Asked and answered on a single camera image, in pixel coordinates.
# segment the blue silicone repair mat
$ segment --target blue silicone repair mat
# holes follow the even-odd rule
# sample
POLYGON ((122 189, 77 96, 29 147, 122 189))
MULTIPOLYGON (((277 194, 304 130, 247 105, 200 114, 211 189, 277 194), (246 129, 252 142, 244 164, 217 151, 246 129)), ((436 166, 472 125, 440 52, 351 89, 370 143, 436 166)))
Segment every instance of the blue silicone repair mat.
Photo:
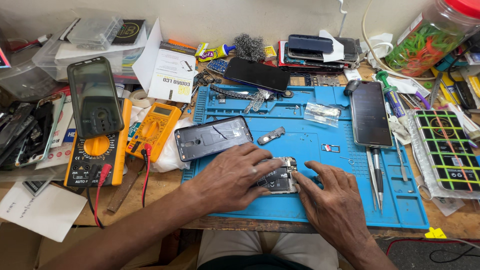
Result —
MULTIPOLYGON (((248 91, 251 94, 258 91, 250 86, 218 85, 218 87, 235 92, 248 91)), ((260 146, 260 148, 271 151, 274 157, 294 157, 297 160, 298 171, 310 179, 313 179, 316 173, 303 165, 308 160, 340 167, 346 172, 356 175, 367 225, 428 229, 427 215, 404 147, 401 148, 401 152, 407 170, 407 182, 402 180, 396 148, 382 149, 384 212, 381 215, 378 205, 376 211, 373 207, 366 149, 355 145, 353 141, 349 108, 342 110, 338 128, 303 119, 307 101, 348 107, 350 101, 343 95, 343 89, 343 87, 330 86, 289 86, 288 90, 294 93, 292 98, 278 98, 275 101, 264 102, 259 111, 251 110, 250 113, 244 114, 243 110, 249 103, 247 100, 227 97, 224 104, 219 104, 217 93, 204 86, 200 87, 198 91, 193 120, 197 123, 206 123, 241 114, 245 117, 256 144, 257 138, 283 126, 286 131, 284 135, 260 146), (340 146, 340 153, 321 151, 321 144, 340 146), (354 160, 354 165, 350 165, 347 159, 341 157, 354 160)), ((182 183, 194 177, 215 156, 193 160, 190 169, 183 172, 182 183)), ((308 222, 298 194, 262 196, 243 211, 213 215, 308 222)))

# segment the hand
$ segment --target hand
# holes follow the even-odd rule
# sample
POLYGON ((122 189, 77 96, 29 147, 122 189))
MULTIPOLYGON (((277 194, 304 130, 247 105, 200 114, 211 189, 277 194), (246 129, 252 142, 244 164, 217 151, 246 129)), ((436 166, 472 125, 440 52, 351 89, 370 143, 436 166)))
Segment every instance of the hand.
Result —
POLYGON ((252 143, 234 146, 219 154, 197 176, 180 187, 197 197, 203 215, 243 210, 259 196, 270 194, 265 187, 250 188, 263 175, 282 166, 280 160, 258 164, 270 158, 270 151, 252 143))
POLYGON ((313 169, 324 185, 322 190, 301 173, 293 173, 307 218, 318 233, 347 259, 348 254, 376 245, 367 229, 355 176, 316 161, 305 166, 313 169))

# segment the digital multimeter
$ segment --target digital multimeter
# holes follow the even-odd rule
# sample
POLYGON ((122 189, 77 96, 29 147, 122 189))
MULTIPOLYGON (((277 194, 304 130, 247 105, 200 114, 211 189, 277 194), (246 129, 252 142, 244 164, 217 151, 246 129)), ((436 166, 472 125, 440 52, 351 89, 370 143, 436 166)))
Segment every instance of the digital multimeter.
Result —
POLYGON ((148 143, 152 146, 150 161, 155 162, 160 156, 163 146, 180 116, 181 111, 179 108, 154 103, 125 151, 142 159, 142 149, 148 143))
MULTIPOLYGON (((67 174, 63 182, 64 186, 86 186, 90 168, 93 164, 99 166, 104 164, 112 165, 112 169, 103 185, 121 184, 132 102, 126 98, 119 98, 118 100, 125 127, 121 131, 91 139, 81 139, 75 132, 72 154, 70 155, 67 174)), ((93 179, 92 186, 97 185, 99 178, 100 169, 93 179)))

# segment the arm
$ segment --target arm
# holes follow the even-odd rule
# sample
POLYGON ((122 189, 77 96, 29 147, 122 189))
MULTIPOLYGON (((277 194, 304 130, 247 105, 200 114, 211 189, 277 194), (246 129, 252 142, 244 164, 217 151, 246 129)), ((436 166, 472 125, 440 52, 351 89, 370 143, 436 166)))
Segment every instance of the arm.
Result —
POLYGON ((308 161, 324 189, 301 173, 294 173, 307 218, 318 233, 358 270, 395 270, 370 235, 355 176, 340 168, 308 161))
POLYGON ((234 146, 179 188, 86 238, 42 269, 120 269, 165 235, 196 218, 245 209, 258 196, 269 193, 264 187, 250 186, 282 165, 279 160, 257 165, 271 157, 269 151, 251 143, 234 146))

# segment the sim card tray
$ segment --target sim card tray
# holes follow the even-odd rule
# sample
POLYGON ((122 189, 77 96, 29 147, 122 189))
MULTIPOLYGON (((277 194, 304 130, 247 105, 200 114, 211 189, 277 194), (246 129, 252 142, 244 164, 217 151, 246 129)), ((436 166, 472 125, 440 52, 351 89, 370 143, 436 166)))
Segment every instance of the sim card tray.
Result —
POLYGON ((320 146, 320 149, 321 149, 322 151, 340 153, 340 146, 338 146, 338 145, 322 144, 322 145, 320 146))

